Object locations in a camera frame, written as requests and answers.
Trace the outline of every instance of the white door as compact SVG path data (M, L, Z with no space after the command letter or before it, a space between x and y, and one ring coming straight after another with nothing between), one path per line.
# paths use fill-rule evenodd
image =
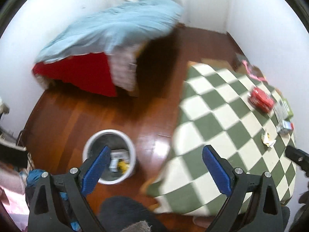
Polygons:
M226 33L229 0L188 0L189 27Z

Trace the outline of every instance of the crumpled wrapper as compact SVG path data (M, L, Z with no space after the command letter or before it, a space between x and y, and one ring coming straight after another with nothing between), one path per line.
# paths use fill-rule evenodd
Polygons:
M261 138L264 145L266 145L269 148L274 148L273 146L276 143L276 140L275 139L271 140L268 132L262 134Z

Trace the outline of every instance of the blue blanket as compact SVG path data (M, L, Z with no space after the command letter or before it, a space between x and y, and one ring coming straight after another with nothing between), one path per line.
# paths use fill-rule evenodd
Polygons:
M36 63L52 63L71 55L111 54L119 46L166 36L182 12L173 0L139 0L80 18L40 51Z

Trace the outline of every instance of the red package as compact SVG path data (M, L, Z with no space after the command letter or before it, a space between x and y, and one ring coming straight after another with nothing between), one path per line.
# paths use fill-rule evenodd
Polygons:
M270 112L274 106L274 100L258 87L253 88L249 100L265 113Z

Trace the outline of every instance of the person's leg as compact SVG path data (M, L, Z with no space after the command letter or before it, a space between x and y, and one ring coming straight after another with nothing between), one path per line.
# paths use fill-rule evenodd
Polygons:
M167 228L156 219L154 213L141 203L124 196L106 199L101 205L98 220L107 232L120 232L140 221L146 221L152 232L167 232Z

